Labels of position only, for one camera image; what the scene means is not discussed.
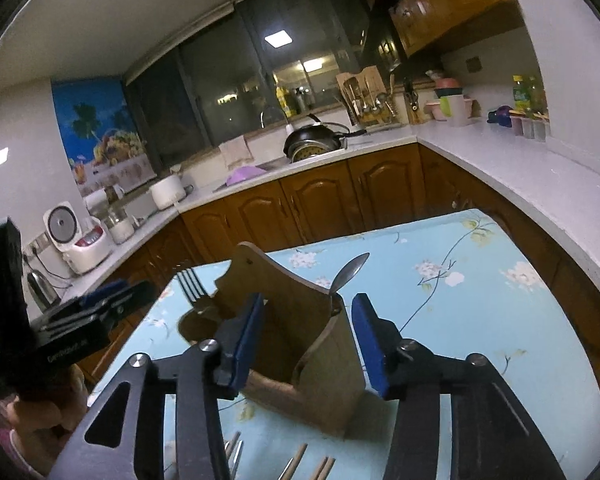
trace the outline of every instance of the table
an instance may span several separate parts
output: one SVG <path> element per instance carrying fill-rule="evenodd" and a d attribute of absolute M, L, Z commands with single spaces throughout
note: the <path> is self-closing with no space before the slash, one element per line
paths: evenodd
<path fill-rule="evenodd" d="M 316 244 L 270 253 L 279 264 L 328 287 L 344 263 L 370 257 L 340 291 L 345 304 L 366 292 L 378 315 L 404 337 L 433 352 L 464 359 L 485 354 L 503 374 L 544 435 L 569 480 L 583 479 L 600 459 L 600 391 L 587 356 L 561 307 L 518 248 L 481 211 L 473 209 Z M 211 294 L 229 262 L 199 266 Z M 152 358 L 189 346 L 177 322 L 189 310 L 176 279 L 123 346 L 90 397 L 92 403 L 135 352 Z M 308 478 L 325 455 L 336 458 L 330 478 L 382 478 L 393 433 L 396 402 L 370 387 L 345 439 L 269 412 L 239 397 L 220 400 L 222 431 L 241 431 L 241 480 L 278 478 L 302 442 L 309 447 L 295 478 Z M 450 399 L 441 396 L 438 479 L 449 478 Z M 174 472 L 174 396 L 167 399 L 165 467 Z"/>

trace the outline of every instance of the frying pan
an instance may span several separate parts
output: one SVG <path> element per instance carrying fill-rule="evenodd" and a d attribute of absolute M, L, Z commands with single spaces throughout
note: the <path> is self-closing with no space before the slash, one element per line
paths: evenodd
<path fill-rule="evenodd" d="M 342 139 L 344 137 L 357 137 L 366 133 L 366 130 L 358 130 L 351 132 L 344 124 L 340 123 L 323 123 L 317 116 L 309 114 L 315 122 L 314 124 L 308 124 L 298 128 L 285 140 L 284 152 L 288 158 L 293 159 L 293 154 L 299 148 L 309 144 L 320 144 L 325 148 L 327 152 L 338 150 L 342 146 Z M 334 132 L 326 125 L 330 124 L 333 126 L 340 126 L 344 128 L 346 132 Z"/>

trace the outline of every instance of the dish towel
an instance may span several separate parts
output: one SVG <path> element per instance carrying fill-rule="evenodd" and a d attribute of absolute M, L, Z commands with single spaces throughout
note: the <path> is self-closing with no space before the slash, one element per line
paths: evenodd
<path fill-rule="evenodd" d="M 229 171 L 254 161 L 253 154 L 242 135 L 220 144 L 220 153 Z"/>

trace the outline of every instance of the palm tree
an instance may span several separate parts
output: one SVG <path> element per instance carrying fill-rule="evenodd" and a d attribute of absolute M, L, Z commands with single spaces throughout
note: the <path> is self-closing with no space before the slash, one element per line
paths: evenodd
<path fill-rule="evenodd" d="M 96 139 L 96 142 L 100 142 L 96 136 L 96 130 L 102 123 L 96 117 L 96 107 L 80 103 L 74 105 L 74 112 L 78 115 L 78 118 L 72 123 L 75 134 L 80 139 L 88 139 L 91 136 Z"/>
<path fill-rule="evenodd" d="M 113 122 L 113 126 L 118 130 L 124 130 L 126 132 L 135 130 L 131 118 L 126 111 L 126 107 L 117 110 L 116 113 L 113 114 L 111 121 Z"/>

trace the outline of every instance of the blue poster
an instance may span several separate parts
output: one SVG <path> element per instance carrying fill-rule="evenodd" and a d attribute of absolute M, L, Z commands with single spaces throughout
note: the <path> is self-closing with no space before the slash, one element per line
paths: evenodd
<path fill-rule="evenodd" d="M 114 184 L 129 192 L 155 177 L 118 79 L 54 84 L 52 94 L 80 195 Z"/>

